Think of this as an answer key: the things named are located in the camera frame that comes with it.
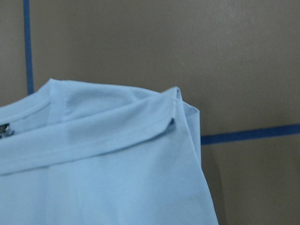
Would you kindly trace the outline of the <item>light blue t-shirt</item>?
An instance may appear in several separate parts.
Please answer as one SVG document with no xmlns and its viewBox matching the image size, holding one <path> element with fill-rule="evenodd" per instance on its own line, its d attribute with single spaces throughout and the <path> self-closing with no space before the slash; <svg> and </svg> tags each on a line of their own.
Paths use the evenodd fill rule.
<svg viewBox="0 0 300 225">
<path fill-rule="evenodd" d="M 164 92 L 51 79 L 0 109 L 3 225 L 216 225 L 200 113 Z"/>
</svg>

